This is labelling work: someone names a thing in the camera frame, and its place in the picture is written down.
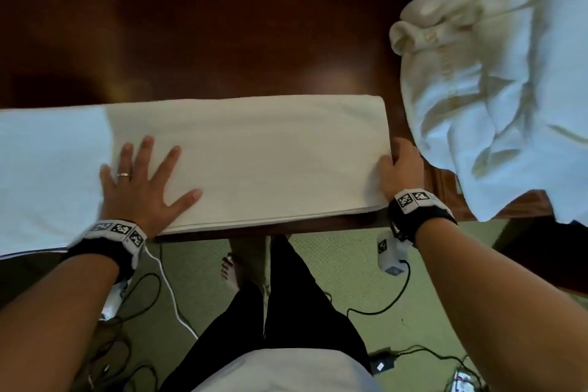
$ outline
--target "person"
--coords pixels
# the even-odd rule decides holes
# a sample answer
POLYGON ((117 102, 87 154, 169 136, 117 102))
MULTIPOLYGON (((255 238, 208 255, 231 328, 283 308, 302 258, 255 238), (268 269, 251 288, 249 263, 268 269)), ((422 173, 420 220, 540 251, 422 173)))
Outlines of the person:
MULTIPOLYGON (((404 190, 424 187, 418 149, 401 138, 394 143, 397 160, 383 156, 378 162, 380 187, 391 205, 404 190)), ((108 167, 100 169, 101 221, 63 262, 0 311, 3 390, 68 390, 111 287, 136 267, 143 237, 157 235, 202 195, 193 190, 167 206, 163 192, 180 148, 149 180, 152 147, 153 138, 146 137, 133 164, 133 148, 125 144, 116 181, 108 167), (129 234, 124 223, 137 232, 129 234)), ((447 316, 491 390, 588 390, 584 309, 447 217, 424 220, 413 233, 447 316)), ((288 240, 274 239, 270 252, 265 331, 258 285, 246 267, 227 257, 222 276, 237 290, 235 298, 162 391, 378 389, 357 331, 334 310, 288 240)))

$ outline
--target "wooden table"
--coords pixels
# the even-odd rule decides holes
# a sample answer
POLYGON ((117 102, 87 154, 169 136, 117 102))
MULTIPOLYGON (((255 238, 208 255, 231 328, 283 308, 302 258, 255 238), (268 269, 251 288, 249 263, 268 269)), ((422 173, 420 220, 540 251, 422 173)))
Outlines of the wooden table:
MULTIPOLYGON (((1 1, 0 107, 372 94, 385 100, 390 135, 411 137, 387 38, 410 0, 1 1)), ((458 219, 473 219, 451 173, 428 166, 426 182, 458 219)), ((500 216, 549 213, 531 193, 500 216)), ((179 239, 385 223, 380 212, 179 239)))

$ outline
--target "white t-shirt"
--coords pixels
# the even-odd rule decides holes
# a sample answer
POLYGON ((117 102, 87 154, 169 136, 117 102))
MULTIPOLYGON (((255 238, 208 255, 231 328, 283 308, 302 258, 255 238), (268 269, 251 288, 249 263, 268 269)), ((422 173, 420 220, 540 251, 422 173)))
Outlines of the white t-shirt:
POLYGON ((345 353, 263 349, 237 358, 193 392, 381 392, 365 368, 345 353))

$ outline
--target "pant leg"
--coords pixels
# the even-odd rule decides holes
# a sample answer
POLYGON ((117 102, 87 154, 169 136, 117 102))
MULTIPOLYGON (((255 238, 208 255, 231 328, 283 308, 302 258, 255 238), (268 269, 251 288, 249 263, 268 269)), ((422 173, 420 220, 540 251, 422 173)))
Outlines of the pant leg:
POLYGON ((347 316, 334 309, 286 237, 276 237, 270 252, 266 347, 338 350, 371 372, 361 336, 347 316))
POLYGON ((229 308, 198 338, 160 392, 192 392, 221 368, 263 346, 263 295, 247 282, 229 308))

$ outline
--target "white cloth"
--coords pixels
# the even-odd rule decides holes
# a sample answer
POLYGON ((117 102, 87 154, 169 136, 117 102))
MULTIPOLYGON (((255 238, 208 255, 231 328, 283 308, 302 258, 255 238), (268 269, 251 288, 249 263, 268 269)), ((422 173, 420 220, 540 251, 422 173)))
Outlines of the white cloth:
POLYGON ((219 370, 194 392, 381 392, 364 366, 322 349, 263 349, 219 370))
POLYGON ((415 142, 478 220, 544 189, 588 213, 588 0, 414 0, 390 29, 415 142))
POLYGON ((381 209, 375 165, 390 152, 383 100, 275 96, 0 111, 0 255, 66 247, 98 216, 98 169, 155 137, 151 173, 175 144, 172 202, 200 202, 166 232, 381 209))

